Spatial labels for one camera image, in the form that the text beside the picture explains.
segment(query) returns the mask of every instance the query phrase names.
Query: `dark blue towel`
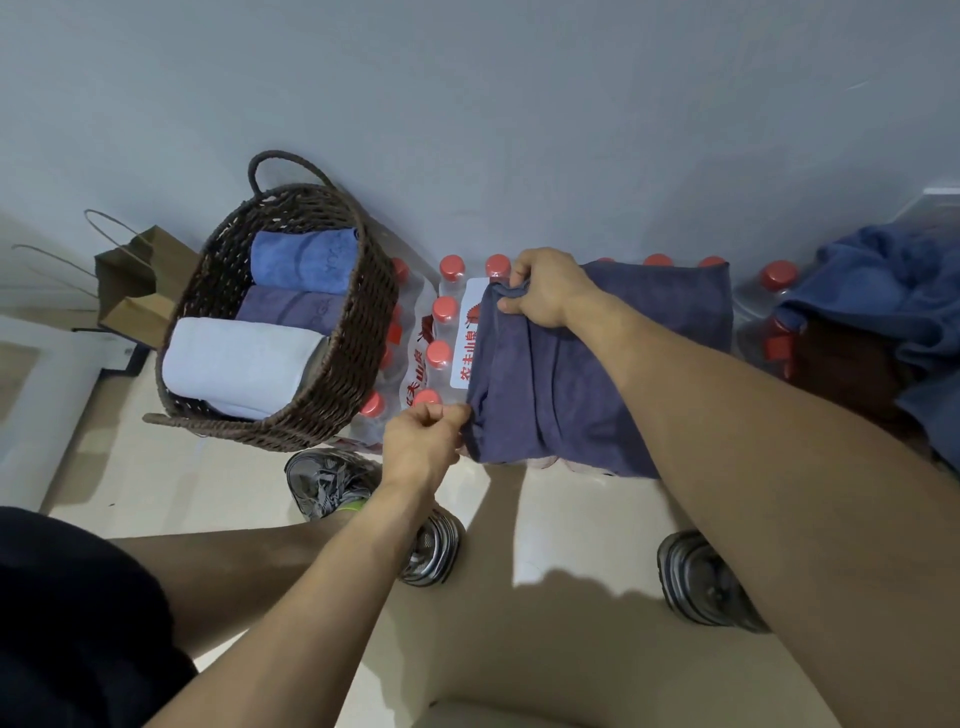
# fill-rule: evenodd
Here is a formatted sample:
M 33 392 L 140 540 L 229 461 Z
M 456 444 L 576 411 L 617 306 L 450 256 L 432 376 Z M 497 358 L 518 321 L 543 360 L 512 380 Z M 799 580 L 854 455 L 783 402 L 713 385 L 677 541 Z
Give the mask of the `dark blue towel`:
M 257 285 L 345 296 L 357 259 L 355 228 L 338 231 L 260 231 L 253 237 L 250 272 Z
M 727 265 L 666 268 L 594 261 L 601 289 L 667 328 L 724 352 L 732 339 Z M 464 428 L 470 456 L 510 463 L 558 455 L 620 475 L 658 477 L 626 404 L 587 346 L 566 328 L 542 328 L 501 313 L 496 302 L 521 289 L 495 283 L 480 322 Z
M 896 226 L 871 227 L 825 245 L 817 262 L 777 318 L 796 329 L 814 312 L 900 341 L 897 358 L 927 375 L 897 405 L 960 468 L 960 245 Z
M 333 333 L 344 308 L 343 296 L 310 291 L 288 291 L 252 285 L 237 311 L 237 321 L 309 328 L 324 336 Z

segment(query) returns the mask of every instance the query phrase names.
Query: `black shorts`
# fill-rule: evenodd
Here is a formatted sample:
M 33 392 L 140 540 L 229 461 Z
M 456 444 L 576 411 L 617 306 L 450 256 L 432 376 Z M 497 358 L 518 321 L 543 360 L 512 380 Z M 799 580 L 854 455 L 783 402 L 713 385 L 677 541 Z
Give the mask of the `black shorts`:
M 0 507 L 0 726 L 142 726 L 196 674 L 136 561 Z

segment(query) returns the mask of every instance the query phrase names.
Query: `forearm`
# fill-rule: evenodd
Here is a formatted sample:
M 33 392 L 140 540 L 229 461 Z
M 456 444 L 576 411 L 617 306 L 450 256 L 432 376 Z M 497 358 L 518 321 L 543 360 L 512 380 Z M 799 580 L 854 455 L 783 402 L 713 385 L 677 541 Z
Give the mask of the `forearm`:
M 332 726 L 409 554 L 422 504 L 381 488 L 253 629 L 151 721 Z
M 927 725 L 956 707 L 956 653 L 942 645 L 960 598 L 955 483 L 865 420 L 614 297 L 578 298 L 569 327 L 604 364 L 667 488 L 841 719 L 896 722 L 918 695 Z

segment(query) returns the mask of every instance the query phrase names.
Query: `rolled towel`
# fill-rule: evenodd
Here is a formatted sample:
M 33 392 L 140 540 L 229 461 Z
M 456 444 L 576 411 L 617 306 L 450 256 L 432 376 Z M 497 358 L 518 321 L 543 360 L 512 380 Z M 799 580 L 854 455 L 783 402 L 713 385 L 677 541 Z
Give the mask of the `rolled towel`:
M 344 296 L 357 259 L 355 228 L 338 231 L 260 231 L 253 237 L 250 272 L 257 285 Z
M 329 336 L 340 321 L 343 307 L 343 296 L 253 285 L 240 304 L 236 320 L 309 328 Z
M 224 414 L 263 419 L 294 398 L 324 339 L 306 328 L 182 318 L 163 356 L 163 383 Z

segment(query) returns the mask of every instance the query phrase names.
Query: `shoe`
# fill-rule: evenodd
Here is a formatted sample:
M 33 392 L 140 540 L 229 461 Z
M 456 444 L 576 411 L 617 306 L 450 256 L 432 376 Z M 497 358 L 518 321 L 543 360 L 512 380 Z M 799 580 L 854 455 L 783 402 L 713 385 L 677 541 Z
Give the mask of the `shoe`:
M 380 484 L 382 466 L 354 452 L 312 448 L 298 452 L 283 471 L 300 512 L 315 521 L 341 506 L 367 500 Z M 463 525 L 439 507 L 417 531 L 399 580 L 413 587 L 442 584 L 457 560 Z
M 657 549 L 657 562 L 666 603 L 682 619 L 770 632 L 727 562 L 700 531 L 668 536 Z

